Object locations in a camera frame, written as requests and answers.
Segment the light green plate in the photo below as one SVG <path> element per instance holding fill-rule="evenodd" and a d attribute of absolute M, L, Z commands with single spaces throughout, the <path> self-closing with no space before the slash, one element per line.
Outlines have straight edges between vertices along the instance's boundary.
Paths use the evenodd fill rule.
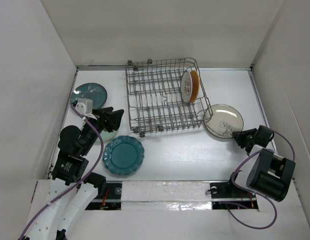
<path fill-rule="evenodd" d="M 100 133 L 100 136 L 101 136 L 103 142 L 107 142 L 107 141 L 113 139 L 116 136 L 117 132 L 118 132 L 117 130 L 114 130 L 112 132 L 102 130 Z"/>

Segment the cream plate tree drawing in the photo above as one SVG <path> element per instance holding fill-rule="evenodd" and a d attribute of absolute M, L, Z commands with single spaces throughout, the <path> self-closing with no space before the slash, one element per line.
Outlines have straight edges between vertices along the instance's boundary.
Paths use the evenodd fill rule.
<path fill-rule="evenodd" d="M 240 112 L 226 104 L 215 104 L 211 107 L 212 117 L 204 123 L 206 129 L 221 139 L 233 138 L 233 132 L 241 132 L 244 120 Z"/>

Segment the teal scalloped plate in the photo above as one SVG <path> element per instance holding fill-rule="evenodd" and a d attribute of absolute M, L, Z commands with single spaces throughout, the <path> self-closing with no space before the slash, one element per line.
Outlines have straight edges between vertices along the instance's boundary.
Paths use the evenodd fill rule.
<path fill-rule="evenodd" d="M 111 140 L 103 152 L 104 167 L 113 175 L 128 176 L 142 165 L 145 149 L 135 137 L 121 135 Z"/>

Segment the white plate red characters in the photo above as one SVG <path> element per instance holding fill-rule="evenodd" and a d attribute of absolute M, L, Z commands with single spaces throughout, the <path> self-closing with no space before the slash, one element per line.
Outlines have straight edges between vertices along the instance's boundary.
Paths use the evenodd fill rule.
<path fill-rule="evenodd" d="M 184 103 L 188 103 L 192 94 L 192 78 L 189 71 L 185 71 L 181 77 L 180 87 L 181 98 Z"/>

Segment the woven-pattern orange plate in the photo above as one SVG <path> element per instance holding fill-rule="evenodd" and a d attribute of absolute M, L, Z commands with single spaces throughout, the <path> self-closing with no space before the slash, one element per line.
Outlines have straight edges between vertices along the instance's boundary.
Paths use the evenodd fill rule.
<path fill-rule="evenodd" d="M 200 77 L 197 71 L 192 70 L 190 72 L 191 79 L 192 79 L 192 93 L 191 98 L 189 100 L 190 103 L 195 102 L 197 99 L 197 96 L 199 94 L 199 88 L 200 88 Z"/>

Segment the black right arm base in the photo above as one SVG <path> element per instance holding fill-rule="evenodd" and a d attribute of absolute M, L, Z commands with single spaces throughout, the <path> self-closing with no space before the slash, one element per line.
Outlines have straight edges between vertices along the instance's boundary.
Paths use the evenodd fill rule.
<path fill-rule="evenodd" d="M 227 182 L 211 182 L 206 195 L 211 197 L 213 210 L 258 209 L 254 194 L 241 190 Z"/>

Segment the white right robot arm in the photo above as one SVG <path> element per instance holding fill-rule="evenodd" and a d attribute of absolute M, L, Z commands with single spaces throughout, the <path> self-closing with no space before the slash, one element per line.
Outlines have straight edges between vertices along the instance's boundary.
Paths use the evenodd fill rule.
<path fill-rule="evenodd" d="M 266 148 L 275 135 L 287 142 L 292 151 L 292 159 L 281 157 Z M 257 159 L 247 177 L 246 186 L 277 202 L 284 200 L 295 169 L 295 151 L 289 140 L 263 125 L 245 131 L 234 131 L 232 137 L 240 148 L 245 149 L 248 160 L 253 157 L 251 150 L 255 145 L 262 147 L 256 153 Z"/>

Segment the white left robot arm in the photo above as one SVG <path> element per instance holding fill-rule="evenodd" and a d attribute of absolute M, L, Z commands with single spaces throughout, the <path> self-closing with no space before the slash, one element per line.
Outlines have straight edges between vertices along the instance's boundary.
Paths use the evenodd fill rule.
<path fill-rule="evenodd" d="M 84 125 L 62 129 L 46 204 L 26 225 L 21 240 L 67 239 L 89 203 L 106 193 L 106 178 L 92 168 L 86 170 L 89 162 L 85 156 L 95 141 L 102 139 L 102 131 L 111 133 L 119 129 L 124 110 L 106 107 L 84 114 L 73 104 L 71 108 Z"/>

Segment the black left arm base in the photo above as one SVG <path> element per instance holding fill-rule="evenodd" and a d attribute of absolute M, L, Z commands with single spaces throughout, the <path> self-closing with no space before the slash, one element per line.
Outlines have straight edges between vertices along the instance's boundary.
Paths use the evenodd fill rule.
<path fill-rule="evenodd" d="M 87 211 L 116 211 L 121 210 L 122 182 L 108 181 L 103 194 L 98 194 L 86 207 Z"/>

